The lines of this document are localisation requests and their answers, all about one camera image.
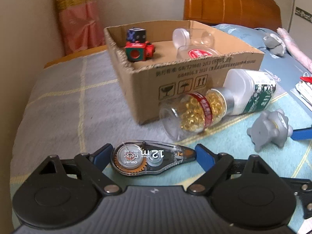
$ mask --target clear plastic bottle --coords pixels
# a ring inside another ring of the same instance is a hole
[[[275,80],[266,72],[232,68],[223,87],[229,89],[235,106],[231,115],[262,111],[276,90]]]
[[[160,118],[167,135],[180,141],[215,125],[233,107],[232,93],[226,88],[215,88],[205,95],[195,92],[162,103]]]
[[[205,29],[177,28],[172,34],[172,41],[177,49],[177,59],[220,54],[214,49],[213,35]]]

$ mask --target wooden headboard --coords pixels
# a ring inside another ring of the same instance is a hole
[[[273,31],[282,26],[280,8],[274,0],[185,0],[184,19]]]

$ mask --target blue plastic clip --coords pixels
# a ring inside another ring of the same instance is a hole
[[[295,141],[312,139],[312,128],[295,129],[291,139]]]
[[[197,144],[195,146],[196,151],[196,160],[199,165],[204,169],[204,171],[208,171],[211,167],[213,167],[218,161],[218,155],[211,152],[202,144]]]
[[[91,154],[89,156],[89,160],[102,172],[105,167],[110,163],[110,156],[112,154],[112,151],[113,146],[111,144],[105,144],[103,147]]]

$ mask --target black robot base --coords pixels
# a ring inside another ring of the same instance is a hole
[[[13,197],[21,222],[14,233],[294,234],[287,224],[295,196],[304,218],[312,215],[311,181],[280,178],[258,155],[239,160],[198,144],[199,162],[213,164],[186,191],[182,186],[122,191],[102,173],[112,150],[107,144],[92,155],[46,158]]]

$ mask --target gray toy figure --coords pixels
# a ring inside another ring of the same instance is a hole
[[[272,54],[284,56],[286,52],[286,45],[276,34],[266,33],[263,38],[263,42]]]
[[[269,142],[283,148],[287,137],[292,133],[293,128],[288,125],[288,117],[284,115],[282,109],[277,109],[274,112],[263,111],[252,127],[247,129],[247,134],[255,144],[256,152],[261,151],[261,148]]]

